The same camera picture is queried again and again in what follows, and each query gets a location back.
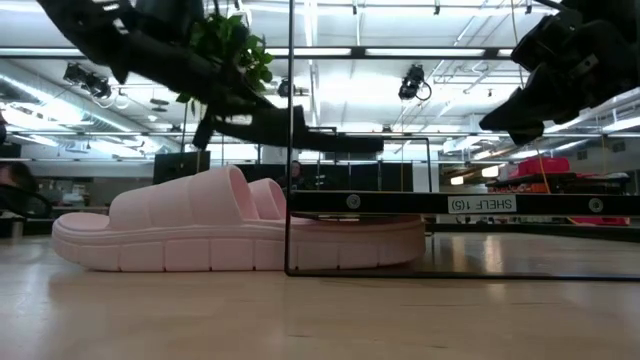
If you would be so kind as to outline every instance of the slide sandal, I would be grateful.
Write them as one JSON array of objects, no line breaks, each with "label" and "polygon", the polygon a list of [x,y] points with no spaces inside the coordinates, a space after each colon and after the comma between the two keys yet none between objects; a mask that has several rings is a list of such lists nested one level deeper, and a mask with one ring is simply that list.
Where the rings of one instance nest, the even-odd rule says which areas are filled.
[{"label": "slide sandal", "polygon": [[[264,200],[254,198],[251,187],[229,166],[132,190],[113,201],[109,216],[61,216],[53,248],[66,260],[105,271],[282,270],[282,204],[272,197],[278,212],[269,214],[264,204],[256,206]],[[296,219],[291,237],[290,267],[300,269],[393,265],[425,251],[419,217],[366,225]]]}]

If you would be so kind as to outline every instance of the robotic arm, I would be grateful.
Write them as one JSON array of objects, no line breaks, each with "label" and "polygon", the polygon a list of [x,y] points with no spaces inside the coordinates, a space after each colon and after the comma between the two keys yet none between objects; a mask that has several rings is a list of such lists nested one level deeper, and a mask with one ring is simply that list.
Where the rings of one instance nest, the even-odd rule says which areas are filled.
[{"label": "robotic arm", "polygon": [[569,122],[639,80],[634,0],[538,1],[560,12],[542,19],[511,55],[531,72],[529,81],[480,122],[508,131],[516,145],[540,137],[543,121]]},{"label": "robotic arm", "polygon": [[[512,60],[531,72],[529,83],[480,122],[484,130],[508,131],[517,145],[541,136],[543,121],[566,123],[580,110],[635,88],[639,80],[634,0],[536,1],[560,12],[542,19],[513,51]],[[286,110],[275,109],[255,93],[235,64],[203,59],[186,47],[191,24],[204,17],[202,0],[138,0],[135,8],[129,0],[38,2],[62,34],[91,61],[109,66],[119,82],[135,72],[208,104],[194,139],[197,147],[204,149],[213,131],[287,146]],[[224,121],[239,114],[252,115],[252,125]],[[383,148],[378,139],[313,133],[303,114],[296,107],[296,148]]]},{"label": "robotic arm", "polygon": [[[205,149],[214,131],[242,140],[287,146],[287,109],[253,91],[239,67],[188,49],[191,25],[204,19],[202,0],[38,0],[49,18],[89,60],[109,66],[120,82],[129,72],[187,93],[207,104],[193,144]],[[234,36],[248,38],[248,33]],[[251,125],[226,122],[251,115]],[[377,152],[381,139],[312,132],[294,109],[293,146],[318,151]]]}]

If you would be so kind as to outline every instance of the black metal rod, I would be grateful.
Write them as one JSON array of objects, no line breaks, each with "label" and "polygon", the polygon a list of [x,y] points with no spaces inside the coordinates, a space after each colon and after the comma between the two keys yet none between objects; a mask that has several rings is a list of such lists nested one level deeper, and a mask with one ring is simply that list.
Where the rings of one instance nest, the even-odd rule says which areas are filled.
[{"label": "black metal rod", "polygon": [[568,10],[566,6],[559,4],[557,2],[553,2],[551,0],[534,0],[534,1],[539,2],[542,5],[546,5],[552,9],[556,9],[560,11]]},{"label": "black metal rod", "polygon": [[429,168],[428,171],[428,176],[429,176],[429,192],[432,193],[433,192],[433,178],[431,177],[431,142],[429,141],[429,138],[427,138],[427,167]]},{"label": "black metal rod", "polygon": [[222,166],[224,166],[224,134],[222,134],[222,144],[220,145],[220,149],[222,150]]},{"label": "black metal rod", "polygon": [[287,216],[285,220],[284,231],[284,269],[287,275],[290,275],[289,258],[291,257],[291,158],[293,153],[293,75],[295,71],[294,62],[294,42],[295,42],[295,21],[296,21],[296,0],[289,0],[289,56],[288,56],[288,78],[289,78],[289,94],[287,98],[287,108],[289,110],[289,123],[287,124]]},{"label": "black metal rod", "polygon": [[618,274],[536,274],[536,273],[465,273],[414,270],[292,270],[289,276],[368,278],[368,279],[458,279],[458,280],[532,280],[532,281],[608,281],[640,282],[638,275]]},{"label": "black metal rod", "polygon": [[182,120],[182,140],[180,141],[180,152],[184,152],[185,136],[187,135],[187,113],[189,103],[184,104],[184,119]]}]

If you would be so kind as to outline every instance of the ceiling light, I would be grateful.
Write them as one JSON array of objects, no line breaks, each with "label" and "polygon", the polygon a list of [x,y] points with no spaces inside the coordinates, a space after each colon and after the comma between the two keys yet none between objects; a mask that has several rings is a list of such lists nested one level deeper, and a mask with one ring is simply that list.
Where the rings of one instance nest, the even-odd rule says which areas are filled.
[{"label": "ceiling light", "polygon": [[[266,49],[268,54],[273,56],[289,56],[289,49],[287,48],[268,48]],[[294,56],[349,56],[351,55],[350,48],[295,48],[293,50]]]},{"label": "ceiling light", "polygon": [[0,57],[74,57],[84,56],[74,48],[2,48]]},{"label": "ceiling light", "polygon": [[106,132],[106,131],[97,131],[97,132],[88,132],[85,133],[87,136],[140,136],[141,132]]},{"label": "ceiling light", "polygon": [[500,175],[500,168],[498,166],[492,166],[490,168],[482,169],[482,176],[487,178],[494,178]]},{"label": "ceiling light", "polygon": [[[549,150],[540,149],[540,154],[543,154],[543,153],[545,153],[547,151],[549,151]],[[538,155],[538,152],[536,150],[527,150],[527,151],[521,151],[519,153],[515,153],[515,154],[511,155],[511,157],[514,158],[514,159],[528,159],[528,158],[536,156],[536,155]]]},{"label": "ceiling light", "polygon": [[42,137],[42,136],[38,136],[38,135],[30,135],[30,136],[13,135],[13,137],[18,138],[18,139],[22,139],[22,140],[31,141],[31,142],[34,142],[34,143],[38,143],[38,144],[41,144],[41,145],[58,146],[57,142],[55,142],[55,141],[53,141],[51,139]]},{"label": "ceiling light", "polygon": [[604,127],[602,130],[605,133],[610,133],[610,132],[614,132],[614,131],[620,131],[620,130],[626,130],[626,129],[630,129],[636,126],[640,126],[640,117],[637,118],[631,118],[631,119],[627,119],[627,120],[620,120],[618,122],[615,122],[609,126]]},{"label": "ceiling light", "polygon": [[464,184],[464,178],[462,176],[451,178],[451,185],[463,185],[463,184]]},{"label": "ceiling light", "polygon": [[559,147],[557,147],[555,150],[556,150],[556,151],[569,150],[569,149],[571,149],[571,148],[574,148],[574,147],[576,147],[576,146],[578,146],[578,145],[581,145],[581,144],[584,144],[584,143],[586,143],[586,142],[587,142],[587,140],[575,141],[575,142],[572,142],[572,143],[568,143],[568,144],[565,144],[565,145],[559,146]]},{"label": "ceiling light", "polygon": [[513,53],[513,49],[502,49],[498,51],[498,56],[500,57],[511,57]]},{"label": "ceiling light", "polygon": [[370,56],[425,56],[425,57],[480,57],[483,49],[367,49],[365,55]]}]

